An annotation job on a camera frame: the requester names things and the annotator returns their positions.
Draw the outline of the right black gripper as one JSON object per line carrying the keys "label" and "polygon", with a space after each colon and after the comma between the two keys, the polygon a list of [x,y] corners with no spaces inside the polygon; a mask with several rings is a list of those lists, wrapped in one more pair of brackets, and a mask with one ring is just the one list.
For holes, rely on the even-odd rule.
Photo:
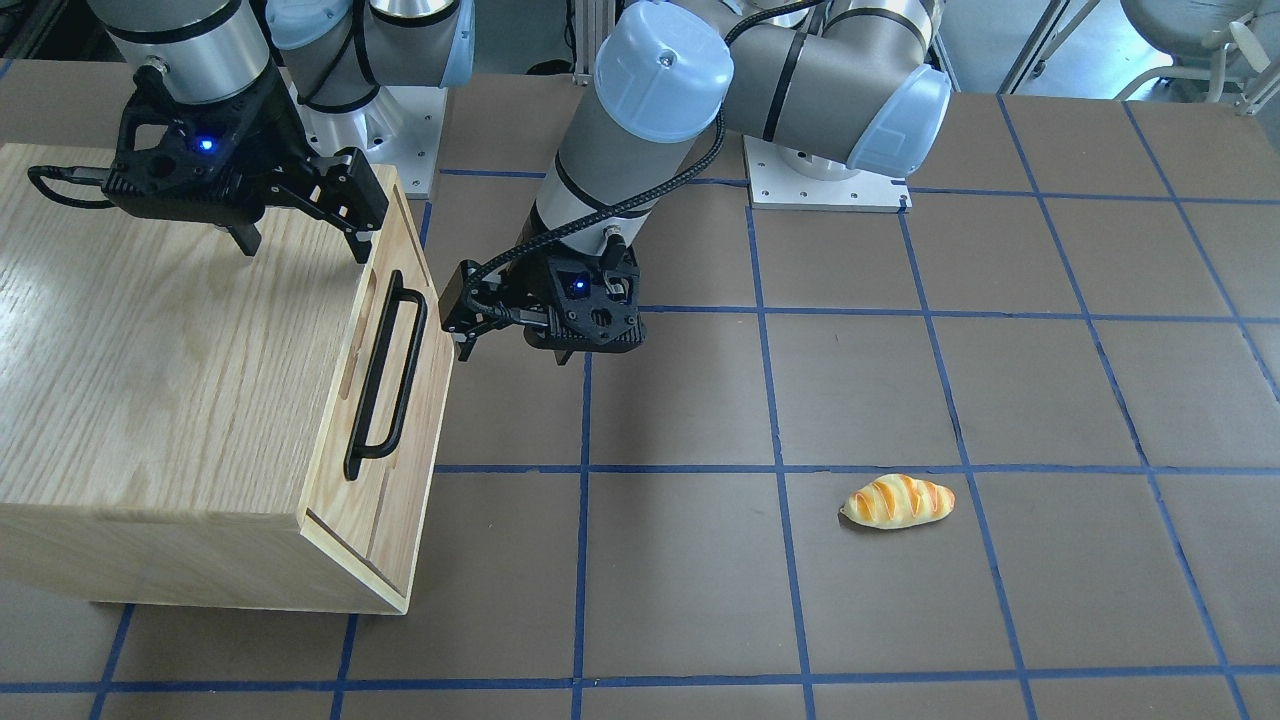
{"label": "right black gripper", "polygon": [[389,200],[361,149],[314,156],[276,63],[238,94],[178,102],[157,68],[134,72],[102,195],[143,219],[227,225],[247,258],[265,208],[293,208],[335,227],[357,264],[372,251]]}

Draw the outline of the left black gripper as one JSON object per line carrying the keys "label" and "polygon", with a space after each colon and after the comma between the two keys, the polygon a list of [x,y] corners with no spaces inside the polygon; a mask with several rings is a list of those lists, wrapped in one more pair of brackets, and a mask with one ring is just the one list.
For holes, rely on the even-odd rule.
{"label": "left black gripper", "polygon": [[515,291],[507,268],[467,286],[480,266],[461,261],[440,297],[440,325],[453,338],[460,363],[468,360],[481,334],[526,325],[535,305],[547,310],[547,324],[525,327],[524,338],[553,351],[557,365],[567,365],[576,352],[625,354],[645,340],[636,300],[641,272],[631,247],[600,258],[552,243],[517,260]]}

